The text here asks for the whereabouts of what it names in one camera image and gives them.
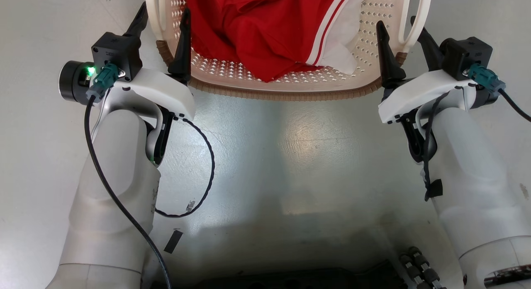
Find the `red garment with white stripes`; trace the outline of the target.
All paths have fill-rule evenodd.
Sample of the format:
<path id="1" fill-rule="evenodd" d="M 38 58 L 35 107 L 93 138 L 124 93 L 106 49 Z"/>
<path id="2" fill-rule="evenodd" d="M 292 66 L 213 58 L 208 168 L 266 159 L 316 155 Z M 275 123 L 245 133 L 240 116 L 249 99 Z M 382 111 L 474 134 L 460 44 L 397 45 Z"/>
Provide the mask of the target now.
<path id="1" fill-rule="evenodd" d="M 348 44 L 364 0 L 186 0 L 192 47 L 202 57 L 240 63 L 269 83 L 290 72 L 331 67 L 353 74 Z"/>

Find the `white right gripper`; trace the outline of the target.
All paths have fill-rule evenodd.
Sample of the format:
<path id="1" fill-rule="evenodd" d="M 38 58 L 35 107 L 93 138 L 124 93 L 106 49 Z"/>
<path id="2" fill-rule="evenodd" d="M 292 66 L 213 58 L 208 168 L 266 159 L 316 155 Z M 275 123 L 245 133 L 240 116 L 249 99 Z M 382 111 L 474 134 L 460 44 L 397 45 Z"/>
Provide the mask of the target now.
<path id="1" fill-rule="evenodd" d="M 476 98 L 477 83 L 468 78 L 457 81 L 441 69 L 444 55 L 425 27 L 417 41 L 421 44 L 429 72 L 405 84 L 403 82 L 406 73 L 392 52 L 389 45 L 390 36 L 383 21 L 377 22 L 376 32 L 382 86 L 385 89 L 395 89 L 378 106 L 382 123 L 396 121 L 396 116 L 409 113 L 453 90 L 463 91 L 463 102 L 458 102 L 459 107 L 463 109 L 472 107 Z"/>

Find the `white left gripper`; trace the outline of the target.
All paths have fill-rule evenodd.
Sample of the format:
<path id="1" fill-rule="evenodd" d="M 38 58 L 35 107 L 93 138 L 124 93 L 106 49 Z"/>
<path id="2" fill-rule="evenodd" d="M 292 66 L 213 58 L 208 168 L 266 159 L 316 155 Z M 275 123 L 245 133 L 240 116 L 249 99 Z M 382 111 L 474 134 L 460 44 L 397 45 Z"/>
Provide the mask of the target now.
<path id="1" fill-rule="evenodd" d="M 140 37 L 149 19 L 146 2 L 143 2 L 123 36 Z M 168 73 L 141 68 L 129 83 L 116 81 L 114 87 L 129 87 L 142 98 L 164 107 L 178 117 L 193 121 L 196 105 L 188 83 L 191 80 L 191 13 L 184 9 L 180 21 L 180 36 L 174 60 L 168 66 Z"/>

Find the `black tape strip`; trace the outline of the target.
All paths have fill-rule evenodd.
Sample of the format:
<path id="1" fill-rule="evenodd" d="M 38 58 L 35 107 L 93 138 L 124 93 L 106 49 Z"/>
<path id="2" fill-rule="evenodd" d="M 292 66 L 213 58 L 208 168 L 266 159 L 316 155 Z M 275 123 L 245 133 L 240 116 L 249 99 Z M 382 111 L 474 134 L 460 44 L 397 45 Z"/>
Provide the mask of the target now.
<path id="1" fill-rule="evenodd" d="M 181 232 L 180 230 L 174 230 L 169 240 L 167 241 L 167 244 L 164 247 L 164 251 L 166 253 L 172 254 L 175 251 L 182 236 L 183 236 L 183 232 Z"/>

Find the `beige perforated plastic laundry basket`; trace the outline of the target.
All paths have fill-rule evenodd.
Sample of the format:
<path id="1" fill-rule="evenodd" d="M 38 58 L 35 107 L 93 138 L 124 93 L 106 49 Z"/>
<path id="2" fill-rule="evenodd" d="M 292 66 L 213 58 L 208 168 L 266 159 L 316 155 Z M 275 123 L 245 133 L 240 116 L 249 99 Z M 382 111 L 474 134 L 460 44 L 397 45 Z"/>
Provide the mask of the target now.
<path id="1" fill-rule="evenodd" d="M 186 0 L 145 0 L 157 49 L 164 63 L 174 60 L 180 37 L 180 21 Z M 376 24 L 383 21 L 390 47 L 402 66 L 419 37 L 430 10 L 431 0 L 419 0 L 417 17 L 406 32 L 410 0 L 364 0 L 360 30 L 348 44 L 357 67 L 344 74 L 331 67 L 290 72 L 266 83 L 254 77 L 240 63 L 202 57 L 191 50 L 191 86 L 214 94 L 255 100 L 321 101 L 346 100 L 378 90 L 381 85 Z"/>

